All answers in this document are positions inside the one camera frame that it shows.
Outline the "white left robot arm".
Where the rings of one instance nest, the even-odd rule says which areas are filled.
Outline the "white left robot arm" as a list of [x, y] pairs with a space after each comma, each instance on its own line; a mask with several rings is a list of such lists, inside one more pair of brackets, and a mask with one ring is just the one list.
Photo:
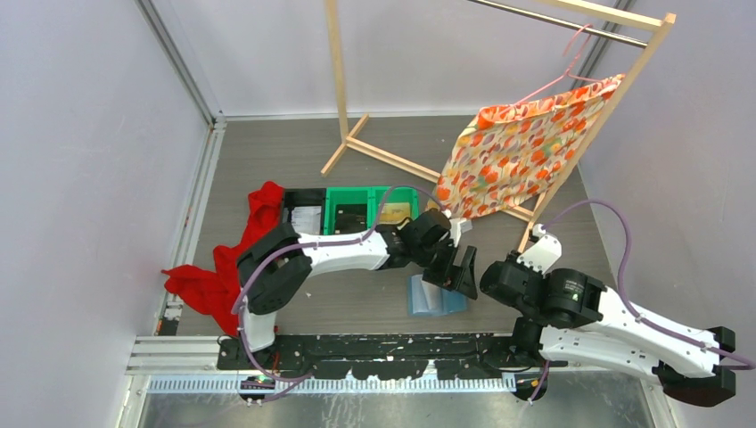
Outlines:
[[290, 223], [276, 226], [236, 261], [241, 290], [232, 311], [240, 318], [239, 357], [253, 369], [272, 361], [276, 314], [314, 276], [415, 264], [424, 283], [477, 299], [475, 248], [467, 247], [461, 264], [455, 263], [466, 223], [431, 209], [348, 235], [300, 234]]

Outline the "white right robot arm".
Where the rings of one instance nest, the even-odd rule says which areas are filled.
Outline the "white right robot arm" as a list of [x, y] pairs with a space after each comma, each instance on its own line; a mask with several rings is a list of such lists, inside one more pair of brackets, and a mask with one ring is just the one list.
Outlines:
[[568, 361], [634, 375], [661, 386], [669, 397], [715, 407], [736, 394], [736, 376], [721, 351], [735, 349], [725, 327], [697, 330], [651, 314], [658, 331], [632, 315], [620, 295], [570, 268], [547, 274], [516, 259], [487, 268], [482, 293], [517, 309], [509, 354], [521, 366]]

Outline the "blue card holder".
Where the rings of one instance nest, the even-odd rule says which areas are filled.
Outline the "blue card holder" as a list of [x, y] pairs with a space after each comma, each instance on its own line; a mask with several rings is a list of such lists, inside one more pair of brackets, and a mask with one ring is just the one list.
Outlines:
[[411, 276], [407, 286], [407, 312], [411, 317], [443, 317], [468, 309], [468, 298]]

